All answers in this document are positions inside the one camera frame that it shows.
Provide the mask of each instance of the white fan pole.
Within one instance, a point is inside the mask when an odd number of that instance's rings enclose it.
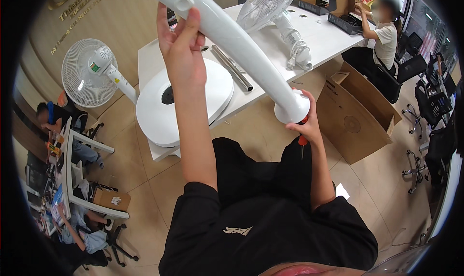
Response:
[[[137,99],[139,98],[139,94],[137,90],[132,87],[129,82],[127,82],[126,78],[121,74],[121,72],[116,69],[113,64],[110,64],[106,70],[107,76],[111,79],[111,81],[116,83],[116,87],[123,91],[123,93],[129,97],[129,99],[137,105]]]
[[[276,103],[275,116],[282,123],[300,122],[308,114],[310,101],[293,92],[269,58],[213,0],[158,0],[187,19],[189,9],[200,11],[200,31],[225,50]]]

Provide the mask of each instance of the white shirt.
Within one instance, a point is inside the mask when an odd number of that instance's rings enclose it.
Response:
[[[374,31],[379,37],[378,40],[375,40],[374,62],[376,64],[380,64],[379,60],[377,59],[377,57],[379,57],[379,59],[382,60],[386,68],[390,70],[393,66],[393,61],[395,59],[398,32],[396,31],[395,24],[393,24],[393,22],[380,23],[374,18],[373,20],[375,22]]]

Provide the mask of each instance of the screwdriver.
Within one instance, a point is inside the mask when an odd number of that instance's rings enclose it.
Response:
[[[297,124],[304,125],[307,121],[308,121],[308,115],[306,115],[303,118],[303,120],[301,120]],[[308,144],[308,140],[301,133],[300,133],[300,138],[298,139],[298,144],[301,145],[301,160],[303,160],[304,148],[305,148],[305,145]]]

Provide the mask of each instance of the tiled floor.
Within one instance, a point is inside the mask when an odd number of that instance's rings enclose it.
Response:
[[[337,57],[291,83],[305,88],[317,99],[325,82],[325,75],[333,74],[341,66]],[[395,108],[399,111],[407,103],[416,102],[414,86],[417,78],[403,85]],[[284,129],[274,116],[274,103],[265,98],[211,130],[212,138],[229,137],[238,141],[243,150],[257,161],[279,161],[283,148],[297,134]],[[171,224],[177,197],[182,194],[184,181],[180,159],[168,156],[161,162],[152,161],[147,138],[142,133],[134,113],[134,105],[121,97],[99,119],[105,126],[97,134],[97,140],[115,148],[111,155],[103,154],[105,168],[94,169],[90,180],[99,180],[128,192],[132,196],[126,220],[127,229],[120,236],[120,244],[129,253],[136,254],[138,262],[121,259],[127,267],[121,268],[113,260],[106,268],[90,267],[89,272],[79,268],[77,275],[158,275],[158,263]],[[414,194],[407,190],[411,178],[401,175],[409,169],[406,150],[418,152],[417,135],[409,135],[411,123],[406,119],[393,130],[393,144],[387,145],[363,160],[349,165],[324,137],[328,165],[332,180],[341,183],[351,203],[379,243],[380,262],[406,248],[394,244],[417,240],[418,235],[430,225],[426,185],[419,185]]]

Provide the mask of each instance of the green label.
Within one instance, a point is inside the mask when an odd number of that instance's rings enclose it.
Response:
[[[95,64],[95,62],[93,62],[91,65],[90,65],[90,69],[92,69],[93,71],[98,71],[100,70],[101,68],[99,66],[97,66]]]

